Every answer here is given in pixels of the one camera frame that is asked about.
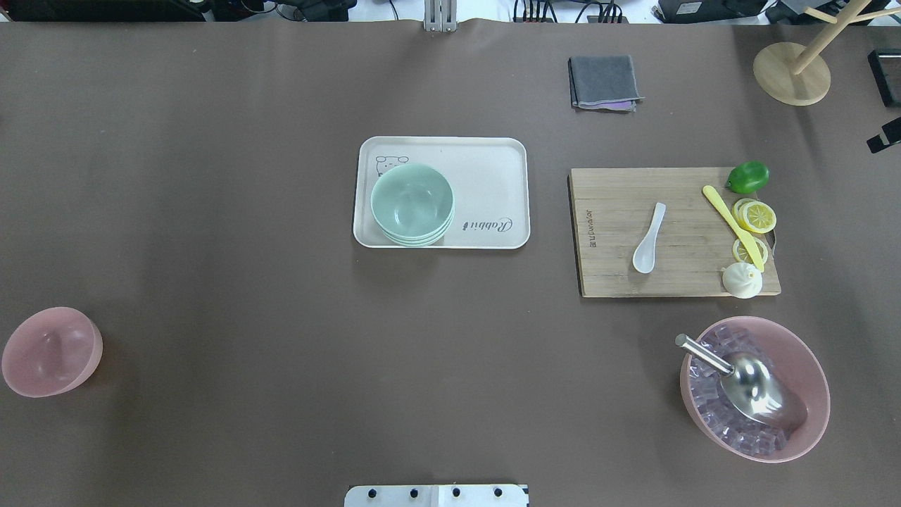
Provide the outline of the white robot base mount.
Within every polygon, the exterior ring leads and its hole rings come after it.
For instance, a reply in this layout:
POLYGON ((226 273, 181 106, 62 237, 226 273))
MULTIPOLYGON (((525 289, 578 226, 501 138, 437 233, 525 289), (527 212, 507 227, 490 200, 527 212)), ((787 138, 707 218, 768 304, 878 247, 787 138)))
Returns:
POLYGON ((529 506, 520 484, 358 485, 348 489, 344 506, 529 506))

